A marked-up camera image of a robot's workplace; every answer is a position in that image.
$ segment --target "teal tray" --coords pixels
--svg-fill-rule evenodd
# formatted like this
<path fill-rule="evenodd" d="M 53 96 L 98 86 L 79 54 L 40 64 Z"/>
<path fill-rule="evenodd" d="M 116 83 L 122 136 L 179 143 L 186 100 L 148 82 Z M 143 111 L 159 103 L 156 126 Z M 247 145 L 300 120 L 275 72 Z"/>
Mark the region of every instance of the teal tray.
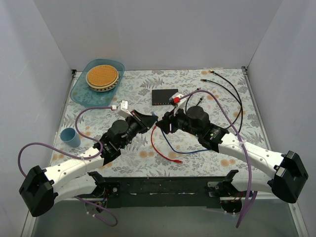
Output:
<path fill-rule="evenodd" d="M 85 81 L 85 76 L 90 71 L 90 69 L 99 66 L 99 65 L 110 65 L 116 68 L 119 73 L 118 84 L 112 90 L 105 92 L 96 92 L 90 89 L 89 85 Z M 117 91 L 120 81 L 122 80 L 125 67 L 122 63 L 107 60 L 107 59 L 96 59 L 91 61 L 83 70 L 82 74 L 78 78 L 76 84 L 70 92 L 70 97 L 73 101 L 78 104 L 81 104 L 85 107 L 101 107 L 109 106 L 112 101 L 115 92 Z"/>

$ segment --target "gray wall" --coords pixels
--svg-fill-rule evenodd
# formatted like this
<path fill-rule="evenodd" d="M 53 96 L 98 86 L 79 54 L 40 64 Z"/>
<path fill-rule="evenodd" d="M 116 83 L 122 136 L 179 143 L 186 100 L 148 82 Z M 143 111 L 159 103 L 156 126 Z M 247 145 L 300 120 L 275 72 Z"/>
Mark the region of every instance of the gray wall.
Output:
<path fill-rule="evenodd" d="M 17 155 L 27 143 L 52 144 L 71 72 L 32 0 L 0 1 L 0 235 L 21 235 L 27 207 Z M 25 172 L 51 151 L 24 152 Z"/>
<path fill-rule="evenodd" d="M 282 0 L 34 0 L 71 68 L 240 68 Z"/>
<path fill-rule="evenodd" d="M 316 236 L 316 1 L 284 0 L 250 65 L 250 83 L 272 148 L 293 150 L 309 180 L 299 198 Z"/>

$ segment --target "floral tablecloth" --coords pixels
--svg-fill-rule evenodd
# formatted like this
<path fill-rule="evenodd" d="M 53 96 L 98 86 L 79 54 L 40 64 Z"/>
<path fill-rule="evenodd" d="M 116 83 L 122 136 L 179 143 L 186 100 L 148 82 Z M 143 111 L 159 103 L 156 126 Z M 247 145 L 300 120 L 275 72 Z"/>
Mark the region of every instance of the floral tablecloth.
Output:
<path fill-rule="evenodd" d="M 255 145 L 267 148 L 263 131 L 261 129 L 258 115 L 254 109 L 252 99 L 247 87 L 247 82 L 243 77 L 241 69 L 217 69 L 217 73 L 226 77 L 238 90 L 243 102 L 243 125 L 241 130 L 242 137 Z M 152 89 L 170 89 L 177 88 L 182 94 L 187 94 L 198 87 L 211 91 L 222 103 L 225 111 L 231 120 L 234 120 L 239 112 L 239 104 L 223 88 L 209 83 L 202 82 L 200 79 L 209 79 L 226 86 L 233 93 L 233 89 L 227 82 L 210 74 L 207 69 L 204 70 L 158 70 L 158 71 L 125 71 L 121 84 L 112 100 L 113 105 L 118 105 L 119 101 L 127 100 L 129 110 L 136 109 L 140 113 L 150 114 L 154 111 L 159 118 L 166 111 L 170 111 L 172 106 L 152 106 Z M 195 94 L 189 101 L 189 106 L 195 105 L 202 94 Z M 209 113 L 212 123 L 226 127 L 228 122 L 221 113 L 219 107 L 209 95 L 204 95 L 200 103 L 203 109 Z M 60 132 L 66 127 L 74 127 L 77 114 L 84 109 L 71 99 L 68 101 L 66 113 L 62 121 L 62 126 L 57 134 L 55 146 L 63 151 L 72 154 L 80 154 L 93 145 L 93 142 L 81 137 L 81 146 L 71 148 L 60 140 Z M 115 112 L 110 110 L 92 110 L 88 111 L 79 120 L 79 129 L 87 136 L 100 139 L 112 123 L 120 118 Z M 174 163 L 162 158 L 153 149 L 150 143 L 150 130 L 145 134 L 138 134 L 132 144 L 121 151 L 122 155 L 113 162 L 96 169 L 103 176 L 224 176 L 231 169 L 247 170 L 246 163 L 218 154 L 216 152 L 201 152 L 190 155 L 181 155 L 173 152 L 161 131 L 156 129 L 154 132 L 155 146 L 170 159 L 180 159 L 183 163 Z M 172 146 L 182 152 L 195 151 L 203 149 L 198 143 L 196 137 L 177 131 L 175 134 L 169 134 L 168 139 Z M 69 157 L 54 152 L 51 159 L 51 165 L 56 165 L 66 161 Z"/>

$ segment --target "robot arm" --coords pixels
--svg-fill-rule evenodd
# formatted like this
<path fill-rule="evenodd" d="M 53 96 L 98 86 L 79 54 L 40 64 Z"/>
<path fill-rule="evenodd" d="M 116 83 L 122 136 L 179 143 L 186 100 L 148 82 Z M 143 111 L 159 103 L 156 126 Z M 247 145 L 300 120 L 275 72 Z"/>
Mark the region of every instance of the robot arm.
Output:
<path fill-rule="evenodd" d="M 172 102 L 179 102 L 173 96 Z M 233 156 L 246 162 L 243 149 L 238 138 L 228 130 L 212 124 L 209 115 L 200 106 L 193 106 L 184 113 L 182 103 L 173 103 L 175 108 L 164 114 L 156 125 L 164 133 L 174 133 L 178 129 L 197 137 L 198 142 L 205 148 Z M 286 155 L 269 151 L 248 142 L 244 143 L 252 166 L 263 173 L 253 175 L 253 191 L 263 191 L 275 194 L 285 202 L 295 203 L 305 182 L 307 171 L 298 154 L 289 151 Z M 232 170 L 225 181 L 214 186 L 214 193 L 218 195 L 236 194 L 247 190 L 248 176 L 238 170 Z"/>
<path fill-rule="evenodd" d="M 118 114 L 125 120 L 115 121 L 103 134 L 100 139 L 103 151 L 98 157 L 82 160 L 72 158 L 44 169 L 35 166 L 29 171 L 19 193 L 33 216 L 44 214 L 55 203 L 66 198 L 80 194 L 99 197 L 103 194 L 106 186 L 103 177 L 97 172 L 86 173 L 115 160 L 120 156 L 120 149 L 130 144 L 138 133 L 147 132 L 158 119 L 157 116 L 143 115 L 136 110 L 129 112 L 125 101 L 121 103 Z M 96 143 L 79 156 L 93 156 L 99 150 L 100 144 Z"/>

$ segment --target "black metal base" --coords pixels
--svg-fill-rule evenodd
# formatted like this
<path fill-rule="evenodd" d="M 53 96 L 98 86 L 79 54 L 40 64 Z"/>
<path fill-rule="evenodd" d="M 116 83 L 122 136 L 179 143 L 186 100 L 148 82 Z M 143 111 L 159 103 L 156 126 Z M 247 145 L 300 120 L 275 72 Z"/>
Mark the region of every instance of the black metal base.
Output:
<path fill-rule="evenodd" d="M 225 176 L 211 177 L 104 177 L 108 208 L 148 206 L 206 206 L 221 208 L 219 197 L 210 197 L 208 182 L 219 183 Z M 92 195 L 81 195 L 93 198 Z"/>

